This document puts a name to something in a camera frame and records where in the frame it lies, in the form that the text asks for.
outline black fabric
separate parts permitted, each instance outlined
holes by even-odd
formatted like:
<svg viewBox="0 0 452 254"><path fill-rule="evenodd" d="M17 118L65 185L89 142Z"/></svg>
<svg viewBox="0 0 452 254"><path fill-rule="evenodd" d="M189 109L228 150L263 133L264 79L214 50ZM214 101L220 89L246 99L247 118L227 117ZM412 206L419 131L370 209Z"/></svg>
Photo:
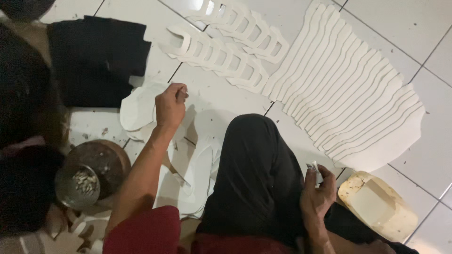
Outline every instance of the black fabric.
<svg viewBox="0 0 452 254"><path fill-rule="evenodd" d="M0 161L0 237L34 232L44 225L63 160L53 148L32 146Z"/></svg>
<svg viewBox="0 0 452 254"><path fill-rule="evenodd" d="M0 149L37 135L32 115L49 88L39 52L0 24Z"/></svg>
<svg viewBox="0 0 452 254"><path fill-rule="evenodd" d="M257 114L238 116L226 131L214 192L197 233L266 236L295 248L295 238L307 236L299 208L303 185L297 159L275 123ZM382 239L337 203L325 225L356 244ZM417 253L389 244L398 254Z"/></svg>
<svg viewBox="0 0 452 254"><path fill-rule="evenodd" d="M42 16L55 0L0 0L0 9L10 18L32 21Z"/></svg>
<svg viewBox="0 0 452 254"><path fill-rule="evenodd" d="M132 90L131 75L143 76L151 42L146 26L85 16L47 27L52 67L67 107L121 107Z"/></svg>

